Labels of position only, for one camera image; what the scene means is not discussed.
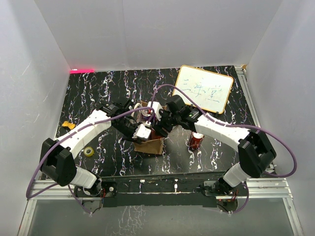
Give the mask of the brown canvas tote bag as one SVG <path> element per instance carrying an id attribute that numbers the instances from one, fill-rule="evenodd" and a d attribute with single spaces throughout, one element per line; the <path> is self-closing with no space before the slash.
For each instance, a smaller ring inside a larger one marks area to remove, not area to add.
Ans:
<path id="1" fill-rule="evenodd" d="M 148 118 L 145 118 L 142 116 L 142 110 L 136 112 L 132 115 L 137 122 L 146 122 Z M 134 144 L 134 150 L 136 152 L 142 152 L 147 154 L 162 154 L 162 148 L 164 144 L 164 138 L 156 139 L 156 140 L 149 140 L 148 141 L 142 141 L 141 143 L 133 143 Z"/>

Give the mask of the purple soda can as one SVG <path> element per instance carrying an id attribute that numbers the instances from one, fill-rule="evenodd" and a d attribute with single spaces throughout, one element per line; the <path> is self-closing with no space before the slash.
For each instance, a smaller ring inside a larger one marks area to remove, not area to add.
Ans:
<path id="1" fill-rule="evenodd" d="M 145 117 L 145 118 L 148 118 L 152 115 L 152 111 L 151 110 L 143 110 L 142 111 L 142 116 Z"/>

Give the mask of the red soda can front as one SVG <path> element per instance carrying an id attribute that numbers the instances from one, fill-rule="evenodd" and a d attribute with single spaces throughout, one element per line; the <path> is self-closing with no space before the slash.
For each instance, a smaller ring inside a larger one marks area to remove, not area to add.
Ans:
<path id="1" fill-rule="evenodd" d="M 205 135 L 201 133 L 191 132 L 189 140 L 188 140 L 188 146 L 191 149 L 199 149 L 201 146 L 201 143 L 204 139 Z"/>

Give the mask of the red soda can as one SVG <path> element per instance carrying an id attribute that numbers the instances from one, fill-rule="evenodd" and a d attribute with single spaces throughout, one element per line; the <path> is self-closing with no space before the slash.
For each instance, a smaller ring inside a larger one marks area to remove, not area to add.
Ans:
<path id="1" fill-rule="evenodd" d="M 156 140 L 162 138 L 161 135 L 157 134 L 155 130 L 151 131 L 150 140 Z"/>
<path id="2" fill-rule="evenodd" d="M 201 133 L 191 132 L 189 140 L 188 140 L 188 146 L 191 149 L 199 149 L 201 146 L 201 143 L 204 139 L 205 135 Z"/>

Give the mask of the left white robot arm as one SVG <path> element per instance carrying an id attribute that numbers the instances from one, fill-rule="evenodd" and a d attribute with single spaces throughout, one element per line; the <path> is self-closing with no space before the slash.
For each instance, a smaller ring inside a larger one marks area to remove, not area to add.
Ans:
<path id="1" fill-rule="evenodd" d="M 91 196 L 97 196 L 102 189 L 100 178 L 75 164 L 75 158 L 90 141 L 100 133 L 114 127 L 127 137 L 135 137 L 138 125 L 132 122 L 132 113 L 145 109 L 131 109 L 131 103 L 104 104 L 75 126 L 67 134 L 56 139 L 48 138 L 42 144 L 39 170 L 60 186 L 75 185 L 85 189 Z"/>

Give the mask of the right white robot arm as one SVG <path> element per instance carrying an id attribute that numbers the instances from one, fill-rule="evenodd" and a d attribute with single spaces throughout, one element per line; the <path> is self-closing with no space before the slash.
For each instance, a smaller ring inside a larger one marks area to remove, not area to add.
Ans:
<path id="1" fill-rule="evenodd" d="M 164 110 L 158 102 L 149 102 L 155 112 L 154 130 L 166 137 L 173 127 L 180 125 L 194 133 L 210 136 L 233 148 L 239 162 L 229 168 L 209 190 L 231 195 L 237 186 L 249 178 L 259 178 L 276 157 L 268 137 L 260 130 L 231 127 L 210 114 L 184 103 L 179 95 L 169 98 Z"/>

